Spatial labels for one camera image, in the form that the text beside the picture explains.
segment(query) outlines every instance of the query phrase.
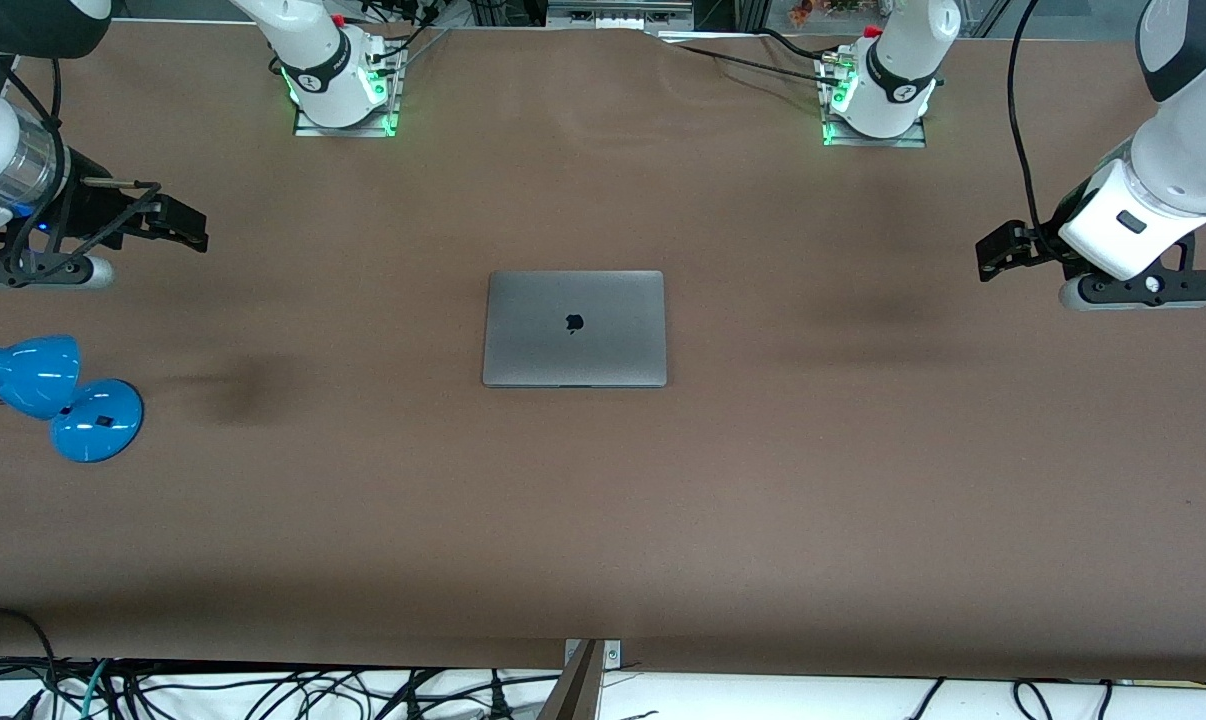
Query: brown table surface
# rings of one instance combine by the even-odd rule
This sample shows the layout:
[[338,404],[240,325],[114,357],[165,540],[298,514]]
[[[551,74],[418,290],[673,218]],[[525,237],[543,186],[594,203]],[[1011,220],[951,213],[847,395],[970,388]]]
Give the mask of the brown table surface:
[[[65,137],[213,240],[0,291],[0,345],[147,404],[103,466],[0,410],[0,605],[77,656],[1205,678],[1206,310],[977,282],[1025,215],[1006,51],[954,47],[920,151],[627,31],[452,33],[399,137],[297,140],[256,29],[116,27]],[[1153,105],[1130,43],[1021,70],[1047,215]],[[488,274],[572,268],[663,270],[671,386],[481,386]]]

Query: teal cable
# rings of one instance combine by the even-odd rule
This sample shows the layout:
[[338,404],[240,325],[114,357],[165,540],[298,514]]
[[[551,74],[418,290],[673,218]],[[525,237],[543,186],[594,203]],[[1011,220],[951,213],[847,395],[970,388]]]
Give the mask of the teal cable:
[[87,690],[83,691],[83,708],[78,714],[78,720],[87,720],[92,716],[92,693],[96,691],[96,683],[100,681],[101,673],[105,672],[105,666],[109,662],[109,660],[104,660],[96,666],[95,671],[92,671],[92,677],[87,680]]

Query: silver laptop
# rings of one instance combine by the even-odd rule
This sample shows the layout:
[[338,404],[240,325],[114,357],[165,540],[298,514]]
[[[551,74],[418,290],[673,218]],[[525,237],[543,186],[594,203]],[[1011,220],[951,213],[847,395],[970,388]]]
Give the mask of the silver laptop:
[[663,387],[663,275],[492,273],[482,384]]

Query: blue desk lamp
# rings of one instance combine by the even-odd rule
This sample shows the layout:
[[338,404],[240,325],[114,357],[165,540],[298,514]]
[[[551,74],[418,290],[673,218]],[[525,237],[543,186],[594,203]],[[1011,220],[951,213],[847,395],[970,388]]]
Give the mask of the blue desk lamp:
[[115,379],[77,387],[78,368],[78,344],[71,336],[0,347],[0,398],[31,418],[49,421],[51,445],[68,459],[110,459],[141,431],[141,396]]

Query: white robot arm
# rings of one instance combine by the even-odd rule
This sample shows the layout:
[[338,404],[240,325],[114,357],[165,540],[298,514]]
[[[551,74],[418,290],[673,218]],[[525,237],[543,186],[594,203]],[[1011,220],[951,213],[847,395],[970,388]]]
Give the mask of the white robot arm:
[[387,54],[382,37],[338,27],[320,0],[232,0],[254,19],[283,64],[295,104],[316,124],[343,128],[387,103],[370,82]]
[[[1206,223],[1206,0],[1151,0],[1137,55],[1155,117],[1065,197],[1041,234],[1013,219],[978,242],[982,281],[1055,259],[1070,309],[1206,305],[1206,270],[1192,265],[1193,233]],[[1179,265],[1165,268],[1160,256],[1178,245]]]
[[1103,160],[1060,230],[1120,281],[1206,223],[1206,0],[1151,1],[1137,55],[1159,111]]
[[[385,82],[376,76],[388,72],[385,59],[398,49],[387,51],[382,37],[344,27],[320,0],[232,1],[265,34],[283,65],[292,99],[310,123],[344,128],[387,105]],[[111,0],[0,0],[0,60],[81,58],[105,35],[111,5]],[[104,287],[113,281],[113,270],[86,251],[98,242],[118,248],[124,234],[206,251],[200,213],[159,195],[158,183],[115,181],[65,146],[55,124],[54,118],[35,117],[0,96],[0,283]],[[147,201],[123,195],[121,191],[129,187],[150,188],[150,197],[142,194]],[[127,219],[115,224],[119,217]],[[49,234],[37,259],[28,248],[35,224]],[[5,226],[8,232],[1,232]],[[78,238],[83,246],[72,254],[60,252],[59,238]]]
[[854,72],[831,111],[867,137],[908,131],[926,113],[937,69],[962,23],[954,0],[898,0],[880,36],[839,48],[851,55]]

